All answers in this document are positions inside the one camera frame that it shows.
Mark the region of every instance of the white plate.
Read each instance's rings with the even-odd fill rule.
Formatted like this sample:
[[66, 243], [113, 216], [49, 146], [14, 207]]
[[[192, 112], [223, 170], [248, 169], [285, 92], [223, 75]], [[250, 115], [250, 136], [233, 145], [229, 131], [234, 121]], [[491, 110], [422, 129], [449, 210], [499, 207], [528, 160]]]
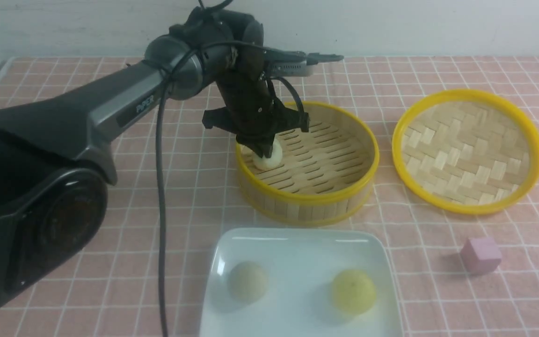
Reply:
[[[261, 265], [268, 290], [246, 307], [232, 300], [226, 280], [244, 261]], [[344, 320], [329, 300], [343, 269], [362, 269], [374, 281], [371, 310]], [[401, 337], [402, 322], [386, 251], [362, 232], [239, 228], [222, 235], [211, 266], [201, 337]]]

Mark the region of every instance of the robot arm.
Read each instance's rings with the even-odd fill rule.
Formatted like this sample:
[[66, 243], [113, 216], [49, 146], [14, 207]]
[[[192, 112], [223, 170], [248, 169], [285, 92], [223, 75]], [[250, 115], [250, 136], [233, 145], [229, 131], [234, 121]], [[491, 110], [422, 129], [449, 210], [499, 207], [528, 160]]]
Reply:
[[215, 81], [226, 107], [205, 111], [205, 127], [231, 132], [258, 156], [270, 157], [276, 133], [308, 129], [302, 105], [284, 107], [270, 79], [310, 75], [317, 62], [342, 56], [248, 44], [263, 45], [263, 26], [252, 15], [197, 7], [183, 25], [153, 40], [138, 64], [49, 100], [1, 109], [0, 130], [66, 160], [94, 163], [114, 185], [109, 144], [156, 107], [164, 88], [166, 98], [186, 100]]

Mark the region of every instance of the pink checkered tablecloth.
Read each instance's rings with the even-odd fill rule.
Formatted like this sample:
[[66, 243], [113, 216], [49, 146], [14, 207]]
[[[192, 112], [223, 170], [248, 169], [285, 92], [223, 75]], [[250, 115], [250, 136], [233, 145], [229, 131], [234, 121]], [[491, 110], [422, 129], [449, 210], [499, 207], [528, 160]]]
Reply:
[[[19, 58], [0, 77], [0, 108], [42, 100], [137, 62], [132, 58]], [[504, 212], [462, 216], [414, 196], [392, 164], [391, 136], [402, 113], [422, 97], [451, 88], [494, 92], [539, 129], [539, 58], [347, 58], [292, 79], [304, 100], [338, 105], [373, 130], [381, 150], [375, 196], [330, 228], [361, 230], [385, 245], [395, 271], [406, 336], [539, 337], [539, 184]], [[285, 100], [287, 90], [280, 87]], [[168, 102], [167, 302], [170, 331], [196, 336], [216, 241], [234, 227], [281, 226], [242, 200], [234, 140], [204, 130], [204, 109], [223, 105], [218, 89]], [[158, 337], [158, 209], [154, 113], [114, 141], [119, 182], [94, 240], [64, 266], [0, 309], [0, 337]], [[500, 268], [464, 271], [458, 251], [469, 237], [491, 235]]]

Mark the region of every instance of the pink cube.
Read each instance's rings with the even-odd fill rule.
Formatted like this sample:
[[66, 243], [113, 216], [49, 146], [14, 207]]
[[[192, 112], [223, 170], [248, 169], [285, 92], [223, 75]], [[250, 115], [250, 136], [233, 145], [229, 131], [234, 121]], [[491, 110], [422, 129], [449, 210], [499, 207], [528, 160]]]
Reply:
[[485, 274], [495, 271], [503, 255], [492, 237], [468, 239], [460, 251], [467, 271], [473, 274]]

